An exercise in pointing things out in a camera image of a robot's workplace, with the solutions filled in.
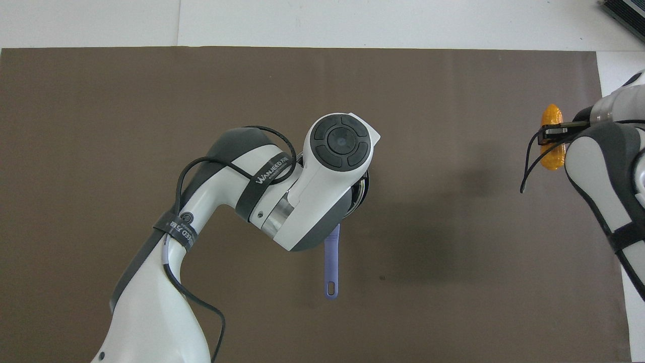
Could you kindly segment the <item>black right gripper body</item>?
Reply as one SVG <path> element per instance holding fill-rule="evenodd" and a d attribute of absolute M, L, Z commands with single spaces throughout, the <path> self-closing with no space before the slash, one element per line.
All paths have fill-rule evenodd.
<path fill-rule="evenodd" d="M 582 130 L 587 129 L 590 126 L 591 112 L 592 106 L 588 106 L 574 116 L 573 122 L 579 124 L 579 126 L 573 127 L 573 130 L 576 131 L 576 133 L 580 133 Z"/>

